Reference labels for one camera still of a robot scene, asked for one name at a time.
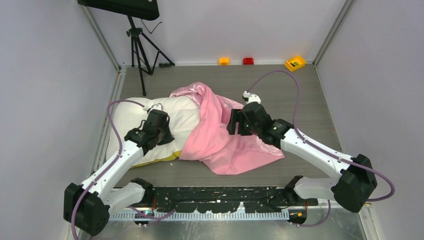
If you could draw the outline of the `pink floral pillowcase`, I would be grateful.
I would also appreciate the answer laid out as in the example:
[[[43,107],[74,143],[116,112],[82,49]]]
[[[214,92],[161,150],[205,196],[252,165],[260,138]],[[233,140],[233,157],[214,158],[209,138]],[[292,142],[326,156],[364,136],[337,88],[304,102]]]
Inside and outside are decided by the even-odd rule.
[[[179,158],[200,161],[217,175],[238,175],[285,158],[283,152],[255,135],[230,135],[226,129],[232,109],[243,105],[215,94],[202,82],[174,90],[171,97],[188,97],[199,106],[199,123]]]

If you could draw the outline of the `white yellow-edged pillow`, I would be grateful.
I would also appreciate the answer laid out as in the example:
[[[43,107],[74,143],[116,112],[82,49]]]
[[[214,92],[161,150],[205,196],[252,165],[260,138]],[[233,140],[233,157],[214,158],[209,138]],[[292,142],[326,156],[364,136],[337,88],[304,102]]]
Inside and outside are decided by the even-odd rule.
[[[134,129],[142,130],[148,120],[149,113],[143,110],[145,106],[161,103],[163,112],[168,117],[168,128],[174,140],[165,145],[156,145],[153,149],[138,158],[133,167],[141,167],[157,162],[172,161],[180,157],[183,147],[190,134],[200,122],[200,107],[187,96],[164,97],[148,99],[131,97],[119,102],[112,117],[119,136],[110,131],[105,157],[113,159],[119,150],[119,141],[124,142],[128,132]]]

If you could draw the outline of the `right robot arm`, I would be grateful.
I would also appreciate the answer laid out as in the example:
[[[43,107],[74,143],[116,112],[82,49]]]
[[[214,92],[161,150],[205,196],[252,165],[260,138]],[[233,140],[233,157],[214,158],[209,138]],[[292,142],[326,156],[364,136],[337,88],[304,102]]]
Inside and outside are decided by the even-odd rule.
[[[291,205],[306,199],[327,199],[358,213],[378,183],[368,157],[353,157],[329,148],[300,132],[290,122],[272,119],[258,102],[230,111],[226,127],[230,135],[257,136],[263,143],[299,156],[328,175],[328,178],[295,176],[285,192]]]

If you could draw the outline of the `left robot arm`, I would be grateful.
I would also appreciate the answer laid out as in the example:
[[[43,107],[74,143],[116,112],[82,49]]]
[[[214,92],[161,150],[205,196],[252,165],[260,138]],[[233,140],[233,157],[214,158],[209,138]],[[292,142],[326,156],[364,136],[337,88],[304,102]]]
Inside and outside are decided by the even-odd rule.
[[[141,128],[131,129],[118,151],[97,172],[81,184],[70,183],[64,190],[63,218],[72,226],[98,235],[109,218],[139,204],[148,207],[154,199],[153,185],[139,177],[114,190],[123,175],[145,154],[174,140],[168,113],[151,109]]]

